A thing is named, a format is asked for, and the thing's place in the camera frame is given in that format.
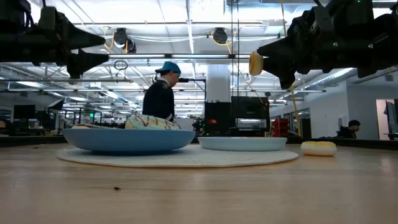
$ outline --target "ceiling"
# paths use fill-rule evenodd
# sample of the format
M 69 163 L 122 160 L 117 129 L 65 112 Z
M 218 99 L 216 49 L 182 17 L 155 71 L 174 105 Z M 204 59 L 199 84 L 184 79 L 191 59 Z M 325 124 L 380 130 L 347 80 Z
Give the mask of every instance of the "ceiling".
M 228 54 L 225 45 L 217 45 L 211 38 L 211 32 L 215 27 L 223 27 L 228 35 L 231 52 L 234 54 L 249 54 L 258 47 L 271 43 L 278 38 L 278 34 L 284 35 L 283 18 L 286 20 L 286 28 L 289 27 L 294 17 L 300 16 L 304 10 L 314 6 L 312 0 L 286 0 L 284 1 L 284 17 L 279 1 L 240 0 L 239 13 L 236 7 L 231 7 L 229 1 L 223 0 L 47 0 L 47 5 L 55 6 L 59 12 L 64 13 L 70 22 L 76 27 L 96 35 L 104 36 L 107 40 L 106 46 L 97 46 L 84 49 L 87 52 L 99 54 L 124 54 L 123 50 L 112 45 L 112 33 L 118 27 L 127 28 L 127 34 L 136 47 L 137 54 Z M 30 0 L 32 5 L 32 17 L 37 22 L 40 17 L 41 0 Z M 375 17 L 390 13 L 386 7 L 378 7 L 375 4 Z M 83 75 L 83 79 L 98 80 L 101 83 L 88 82 L 71 85 L 67 82 L 43 82 L 41 88 L 56 89 L 90 89 L 103 88 L 112 89 L 117 94 L 117 100 L 101 97 L 95 92 L 64 92 L 53 91 L 56 95 L 78 96 L 86 98 L 89 102 L 110 103 L 142 103 L 143 92 L 139 90 L 148 88 L 152 83 L 154 70 L 160 68 L 164 62 L 161 59 L 129 59 L 126 60 L 129 67 L 118 71 L 113 67 L 115 60 L 95 67 Z M 182 77 L 205 79 L 207 76 L 207 65 L 209 63 L 220 63 L 215 60 L 176 60 L 182 71 Z M 244 81 L 248 74 L 248 61 L 224 62 L 229 66 L 235 80 L 237 71 L 240 88 L 250 88 Z M 65 68 L 55 65 L 43 65 L 34 67 L 29 63 L 2 64 L 6 68 L 1 75 L 3 78 L 22 78 L 37 80 L 68 79 L 69 74 Z M 308 75 L 296 74 L 298 80 L 296 86 L 305 85 L 317 76 L 322 75 L 320 71 L 311 71 Z M 246 80 L 254 89 L 279 90 L 279 80 L 270 73 L 263 72 L 258 77 L 246 77 Z M 12 88 L 40 88 L 27 83 L 13 83 Z M 175 98 L 181 100 L 181 105 L 188 103 L 183 99 L 203 99 L 203 82 L 179 83 L 176 88 L 189 89 L 192 91 L 176 92 Z M 123 92 L 118 89 L 137 90 L 136 92 Z M 182 116 L 201 113 L 202 107 L 195 110 L 181 112 Z

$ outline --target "dark jacket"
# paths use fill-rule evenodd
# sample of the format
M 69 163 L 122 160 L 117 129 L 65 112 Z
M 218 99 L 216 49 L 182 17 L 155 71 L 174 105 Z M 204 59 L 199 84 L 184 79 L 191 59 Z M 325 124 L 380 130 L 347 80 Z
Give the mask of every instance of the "dark jacket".
M 157 80 L 149 87 L 145 93 L 142 114 L 174 120 L 174 94 L 167 82 Z
M 341 127 L 340 131 L 337 132 L 338 138 L 348 138 L 348 139 L 356 139 L 355 131 L 348 129 L 347 127 Z

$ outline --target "desk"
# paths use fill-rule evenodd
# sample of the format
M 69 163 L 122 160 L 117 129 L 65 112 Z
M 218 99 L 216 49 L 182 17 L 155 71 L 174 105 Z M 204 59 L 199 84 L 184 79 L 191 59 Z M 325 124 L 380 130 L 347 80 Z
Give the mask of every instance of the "desk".
M 397 223 L 398 152 L 339 147 L 269 166 L 129 169 L 0 149 L 0 223 Z M 298 145 L 288 145 L 299 152 Z

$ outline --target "white plate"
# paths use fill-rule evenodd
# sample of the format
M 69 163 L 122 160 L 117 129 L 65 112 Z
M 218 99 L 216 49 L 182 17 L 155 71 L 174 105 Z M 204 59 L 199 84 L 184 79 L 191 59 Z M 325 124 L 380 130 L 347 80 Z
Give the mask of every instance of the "white plate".
M 205 149 L 224 151 L 275 151 L 285 148 L 287 138 L 199 137 Z

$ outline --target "black monitor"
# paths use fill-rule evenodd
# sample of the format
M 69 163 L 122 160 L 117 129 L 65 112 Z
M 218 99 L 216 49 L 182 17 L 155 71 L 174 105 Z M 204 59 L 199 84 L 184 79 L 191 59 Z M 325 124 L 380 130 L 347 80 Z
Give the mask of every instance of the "black monitor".
M 269 120 L 269 102 L 267 97 L 232 96 L 233 118 Z
M 14 119 L 34 119 L 36 105 L 14 105 Z

